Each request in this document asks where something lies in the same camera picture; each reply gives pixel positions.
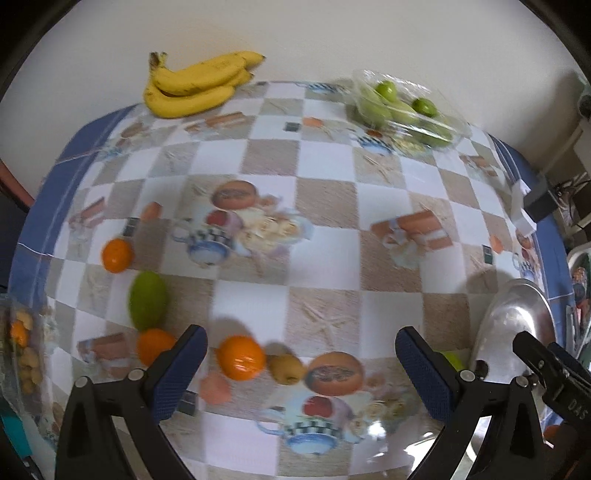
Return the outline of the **small orange mandarin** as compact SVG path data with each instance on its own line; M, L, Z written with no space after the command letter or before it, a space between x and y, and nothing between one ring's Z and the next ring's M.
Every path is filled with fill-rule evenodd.
M134 259L132 244L124 238L114 238L107 242L101 252L104 269L118 274L128 269Z

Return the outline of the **brown longan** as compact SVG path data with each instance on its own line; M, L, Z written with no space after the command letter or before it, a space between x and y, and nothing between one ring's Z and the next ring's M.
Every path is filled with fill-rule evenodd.
M280 385L294 385L304 378L307 367L294 355L273 356L269 361L270 376Z

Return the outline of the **clear box of green fruits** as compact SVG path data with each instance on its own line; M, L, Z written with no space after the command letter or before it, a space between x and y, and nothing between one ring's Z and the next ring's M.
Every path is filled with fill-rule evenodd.
M471 136L467 122L444 97L410 80L356 70L352 98L363 124L409 157L449 150Z

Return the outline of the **silver metal bowl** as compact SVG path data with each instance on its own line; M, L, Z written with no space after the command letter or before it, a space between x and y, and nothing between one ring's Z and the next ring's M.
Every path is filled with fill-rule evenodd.
M528 381L540 422L550 410L544 405L544 388L538 377L513 352L515 336L526 331L547 346L556 340L550 306L543 291L532 281L513 279L494 296L480 324L469 368L487 382L508 384L523 376Z

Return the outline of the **black charger on white dock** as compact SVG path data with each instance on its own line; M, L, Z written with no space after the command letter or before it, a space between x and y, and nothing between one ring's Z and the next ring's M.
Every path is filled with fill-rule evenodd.
M517 180L511 189L510 219L516 230L523 236L537 231L537 225L558 207L554 188L545 176L529 187L523 180Z

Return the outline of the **checkered patterned tablecloth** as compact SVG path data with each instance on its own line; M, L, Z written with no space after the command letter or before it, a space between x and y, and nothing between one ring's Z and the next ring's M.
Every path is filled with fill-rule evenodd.
M402 479L434 430L396 354L415 327L467 354L499 289L535 282L555 332L573 298L565 248L546 219L521 235L511 189L535 175L478 129L456 147L404 156L353 121L331 84L257 83L225 105L163 119L137 105L82 128L51 169L22 230L9 291L46 305L44 413L24 415L55 449L81 376L140 366L129 289L166 283L163 325L204 326L209 348L162 430L202 479ZM107 242L134 259L113 274ZM215 351L249 336L266 368L235 381ZM273 356L307 371L270 376Z

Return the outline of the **yellow banana bunch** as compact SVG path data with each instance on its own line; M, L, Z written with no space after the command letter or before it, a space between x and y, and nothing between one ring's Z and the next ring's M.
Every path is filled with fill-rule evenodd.
M149 54L145 106L156 117L176 119L211 110L252 80L252 69L266 60L254 51L238 51L170 70L165 52Z

